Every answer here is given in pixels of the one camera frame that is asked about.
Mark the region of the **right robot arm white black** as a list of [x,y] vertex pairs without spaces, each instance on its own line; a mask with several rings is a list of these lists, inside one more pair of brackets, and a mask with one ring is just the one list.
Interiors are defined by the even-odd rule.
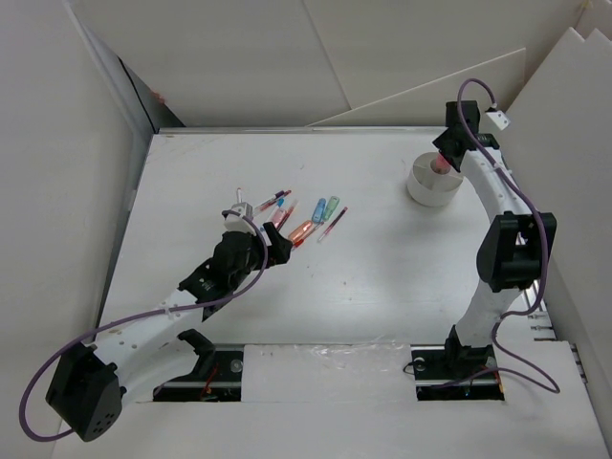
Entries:
[[542,277],[557,230],[550,212],[535,212],[503,164],[499,144],[478,132],[477,102],[446,104],[446,130],[433,145],[473,186],[490,221],[476,254],[479,283],[470,306],[451,328],[442,365],[462,377],[492,355],[492,328],[523,291]]

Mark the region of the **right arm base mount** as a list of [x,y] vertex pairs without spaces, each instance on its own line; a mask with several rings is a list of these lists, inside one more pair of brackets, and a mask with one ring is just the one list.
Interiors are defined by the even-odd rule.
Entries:
[[412,345],[403,372],[414,378],[419,402],[504,401],[492,345],[465,346],[455,326],[442,345]]

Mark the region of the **orange highlighter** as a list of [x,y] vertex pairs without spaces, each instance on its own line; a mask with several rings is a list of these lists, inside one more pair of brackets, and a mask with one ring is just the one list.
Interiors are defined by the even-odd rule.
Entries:
[[288,236],[288,239],[293,243],[297,243],[301,240],[306,233],[312,229],[314,223],[311,220],[302,222],[296,229],[294,229]]

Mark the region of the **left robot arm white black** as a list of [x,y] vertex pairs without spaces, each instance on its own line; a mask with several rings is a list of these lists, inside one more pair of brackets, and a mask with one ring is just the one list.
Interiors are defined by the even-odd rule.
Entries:
[[290,259],[292,242],[272,223],[263,229],[264,238],[251,229],[224,232],[212,256],[161,308],[111,325],[92,343],[80,340],[62,353],[46,401],[75,435],[92,442],[126,405],[165,383],[209,377],[216,349],[199,325],[232,301],[251,273]]

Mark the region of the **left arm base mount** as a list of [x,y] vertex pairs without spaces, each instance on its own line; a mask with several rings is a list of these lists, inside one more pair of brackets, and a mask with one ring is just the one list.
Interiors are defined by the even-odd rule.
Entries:
[[234,403],[241,401],[244,345],[217,345],[199,331],[178,335],[197,361],[189,373],[165,382],[152,393],[154,402]]

